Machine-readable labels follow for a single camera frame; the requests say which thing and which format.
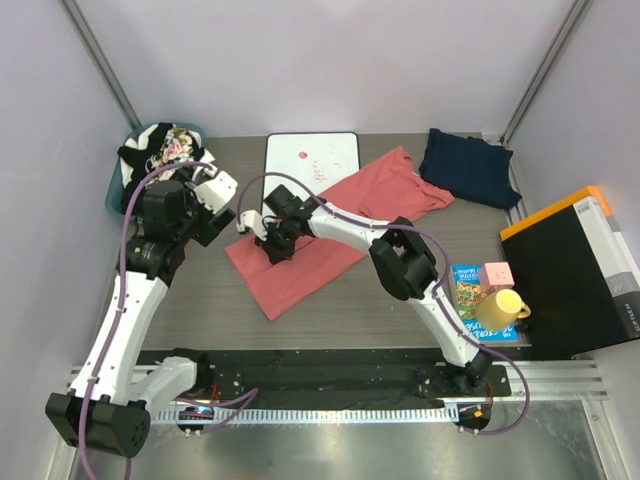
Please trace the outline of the red t shirt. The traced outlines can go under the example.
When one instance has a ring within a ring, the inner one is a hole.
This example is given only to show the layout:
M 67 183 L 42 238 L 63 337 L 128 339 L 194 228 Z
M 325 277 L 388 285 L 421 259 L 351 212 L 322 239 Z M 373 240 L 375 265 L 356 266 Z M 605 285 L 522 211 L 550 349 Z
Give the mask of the red t shirt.
M 266 317 L 274 321 L 368 255 L 385 225 L 403 217 L 416 221 L 453 202 L 453 195 L 414 172 L 407 151 L 397 147 L 357 173 L 325 190 L 321 197 L 336 211 L 358 221 L 348 223 L 319 207 L 310 236 L 296 241 L 290 260 L 273 264 L 250 235 L 226 248 L 232 264 Z

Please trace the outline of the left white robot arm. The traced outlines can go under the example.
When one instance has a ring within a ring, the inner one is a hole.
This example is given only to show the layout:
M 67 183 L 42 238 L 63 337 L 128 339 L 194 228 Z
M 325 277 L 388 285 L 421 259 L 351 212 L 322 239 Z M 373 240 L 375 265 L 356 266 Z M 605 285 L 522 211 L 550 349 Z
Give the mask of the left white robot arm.
M 187 162 L 155 170 L 134 189 L 124 223 L 138 221 L 142 229 L 122 234 L 112 299 L 89 356 L 68 392 L 51 394 L 45 406 L 67 445 L 133 458 L 160 410 L 182 395 L 200 399 L 211 391 L 208 357 L 191 349 L 174 349 L 139 381 L 133 374 L 186 245 L 208 246 L 234 220 L 228 204 L 236 188 L 215 166 Z

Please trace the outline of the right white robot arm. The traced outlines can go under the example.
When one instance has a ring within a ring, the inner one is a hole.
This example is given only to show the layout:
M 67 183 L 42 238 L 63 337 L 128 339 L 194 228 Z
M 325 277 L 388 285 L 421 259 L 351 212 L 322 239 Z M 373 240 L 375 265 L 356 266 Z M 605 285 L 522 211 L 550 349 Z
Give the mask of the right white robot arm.
M 486 385 L 492 355 L 471 338 L 448 300 L 436 257 L 411 221 L 367 219 L 316 196 L 302 200 L 284 185 L 264 204 L 268 216 L 246 211 L 239 228 L 255 235 L 255 244 L 271 263 L 290 260 L 301 237 L 336 241 L 366 254 L 382 288 L 410 305 L 436 339 L 454 388 L 472 395 Z

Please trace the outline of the black floral t shirt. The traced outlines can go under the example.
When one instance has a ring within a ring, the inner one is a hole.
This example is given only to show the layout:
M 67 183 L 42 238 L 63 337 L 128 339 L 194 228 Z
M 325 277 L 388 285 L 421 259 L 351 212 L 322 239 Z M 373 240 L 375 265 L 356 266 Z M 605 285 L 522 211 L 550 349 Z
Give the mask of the black floral t shirt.
M 118 149 L 125 209 L 139 184 L 150 172 L 168 164 L 182 162 L 211 163 L 213 157 L 196 132 L 173 123 L 157 123 L 130 139 Z

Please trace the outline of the white board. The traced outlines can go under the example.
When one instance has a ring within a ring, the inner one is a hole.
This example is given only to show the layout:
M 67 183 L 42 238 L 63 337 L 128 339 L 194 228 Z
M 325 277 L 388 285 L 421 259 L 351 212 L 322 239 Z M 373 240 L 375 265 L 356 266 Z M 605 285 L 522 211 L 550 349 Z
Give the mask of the white board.
M 265 171 L 301 181 L 319 195 L 360 169 L 353 132 L 272 134 L 267 138 Z

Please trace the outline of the blue illustrated book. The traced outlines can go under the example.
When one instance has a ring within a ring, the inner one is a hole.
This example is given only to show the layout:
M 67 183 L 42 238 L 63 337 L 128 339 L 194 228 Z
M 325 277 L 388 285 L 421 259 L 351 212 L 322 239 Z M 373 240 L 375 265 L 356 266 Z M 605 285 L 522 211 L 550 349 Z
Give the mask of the blue illustrated book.
M 454 307 L 466 329 L 482 343 L 516 343 L 519 335 L 513 325 L 501 331 L 490 331 L 475 318 L 476 307 L 486 294 L 480 285 L 481 264 L 453 264 L 450 285 Z

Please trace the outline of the folded navy t shirt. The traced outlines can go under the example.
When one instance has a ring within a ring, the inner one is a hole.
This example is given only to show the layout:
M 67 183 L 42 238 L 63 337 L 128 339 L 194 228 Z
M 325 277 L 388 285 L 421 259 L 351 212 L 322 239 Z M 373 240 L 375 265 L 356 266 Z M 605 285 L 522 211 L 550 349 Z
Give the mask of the folded navy t shirt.
M 510 210 L 522 199 L 509 180 L 512 157 L 511 150 L 481 138 L 432 128 L 418 171 L 424 181 L 456 198 Z

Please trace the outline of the pink power adapter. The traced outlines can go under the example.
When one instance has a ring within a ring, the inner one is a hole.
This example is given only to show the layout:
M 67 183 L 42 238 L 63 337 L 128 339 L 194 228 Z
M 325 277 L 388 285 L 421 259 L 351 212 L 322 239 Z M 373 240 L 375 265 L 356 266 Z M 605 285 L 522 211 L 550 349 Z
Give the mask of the pink power adapter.
M 478 274 L 481 291 L 490 294 L 502 289 L 511 289 L 515 285 L 508 262 L 484 263 Z

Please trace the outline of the yellow cup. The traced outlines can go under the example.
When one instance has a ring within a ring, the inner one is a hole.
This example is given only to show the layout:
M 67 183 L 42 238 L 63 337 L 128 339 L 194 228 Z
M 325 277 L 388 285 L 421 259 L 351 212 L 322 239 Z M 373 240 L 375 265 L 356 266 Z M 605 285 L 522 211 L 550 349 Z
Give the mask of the yellow cup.
M 488 331 L 506 329 L 517 320 L 531 315 L 530 307 L 512 289 L 495 291 L 486 296 L 475 310 L 475 318 Z

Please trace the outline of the black orange box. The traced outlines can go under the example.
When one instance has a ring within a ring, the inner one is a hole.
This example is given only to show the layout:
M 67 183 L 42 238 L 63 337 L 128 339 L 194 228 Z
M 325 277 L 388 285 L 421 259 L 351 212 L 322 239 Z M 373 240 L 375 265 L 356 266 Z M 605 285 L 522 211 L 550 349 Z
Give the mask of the black orange box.
M 562 360 L 639 337 L 639 267 L 596 185 L 500 233 L 515 289 L 531 308 L 534 360 Z

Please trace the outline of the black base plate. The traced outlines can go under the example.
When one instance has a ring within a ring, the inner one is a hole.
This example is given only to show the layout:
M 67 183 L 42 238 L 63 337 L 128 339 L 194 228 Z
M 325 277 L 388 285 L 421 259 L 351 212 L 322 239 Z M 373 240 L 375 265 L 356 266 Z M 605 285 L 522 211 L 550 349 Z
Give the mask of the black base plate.
M 422 349 L 208 350 L 220 396 L 258 390 L 251 409 L 400 410 L 435 408 L 512 393 L 506 368 L 493 364 L 487 380 L 463 392 L 443 356 Z

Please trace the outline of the left aluminium corner post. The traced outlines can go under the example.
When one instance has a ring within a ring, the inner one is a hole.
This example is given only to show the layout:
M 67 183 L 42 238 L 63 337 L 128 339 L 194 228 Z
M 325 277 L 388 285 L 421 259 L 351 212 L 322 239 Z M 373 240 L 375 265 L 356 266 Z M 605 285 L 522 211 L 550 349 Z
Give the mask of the left aluminium corner post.
M 59 0 L 58 3 L 126 122 L 131 129 L 140 127 L 141 120 L 79 3 L 76 0 Z

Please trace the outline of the aluminium corner post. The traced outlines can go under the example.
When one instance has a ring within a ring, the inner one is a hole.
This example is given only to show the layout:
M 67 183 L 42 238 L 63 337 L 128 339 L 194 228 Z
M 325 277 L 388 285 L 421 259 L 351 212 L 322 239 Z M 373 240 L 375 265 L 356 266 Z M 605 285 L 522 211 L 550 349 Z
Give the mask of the aluminium corner post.
M 131 129 L 140 127 L 141 120 L 79 3 L 76 0 L 59 0 L 58 3 L 126 122 Z
M 508 145 L 514 138 L 592 4 L 591 0 L 573 0 L 570 3 L 567 12 L 536 67 L 534 75 L 500 136 L 502 145 Z

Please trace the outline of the aluminium frame rail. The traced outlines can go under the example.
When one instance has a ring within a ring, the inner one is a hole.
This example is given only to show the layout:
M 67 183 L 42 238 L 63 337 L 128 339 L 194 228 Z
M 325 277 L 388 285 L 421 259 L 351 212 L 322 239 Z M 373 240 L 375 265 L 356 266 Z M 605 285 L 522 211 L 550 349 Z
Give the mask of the aluminium frame rail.
M 462 423 L 469 428 L 487 424 L 501 406 L 529 402 L 598 402 L 609 395 L 597 368 L 587 362 L 551 362 L 547 365 L 523 362 L 518 370 L 506 368 L 512 393 L 495 400 L 491 395 L 446 399 L 435 408 L 400 410 L 263 410 L 251 409 L 258 390 L 253 388 L 233 399 L 223 399 L 214 382 L 212 391 L 219 400 L 174 400 L 157 408 L 152 425 L 176 425 L 185 430 L 202 429 L 227 421 L 232 426 L 257 425 L 343 425 L 391 423 Z

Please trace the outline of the right aluminium corner post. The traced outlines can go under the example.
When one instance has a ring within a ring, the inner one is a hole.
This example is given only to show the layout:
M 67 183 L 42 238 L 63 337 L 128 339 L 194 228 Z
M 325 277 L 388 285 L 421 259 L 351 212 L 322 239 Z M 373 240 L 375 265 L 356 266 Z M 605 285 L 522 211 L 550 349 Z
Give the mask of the right aluminium corner post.
M 534 75 L 500 136 L 502 145 L 508 145 L 514 138 L 592 4 L 591 0 L 573 0 L 570 3 L 567 12 L 536 67 Z

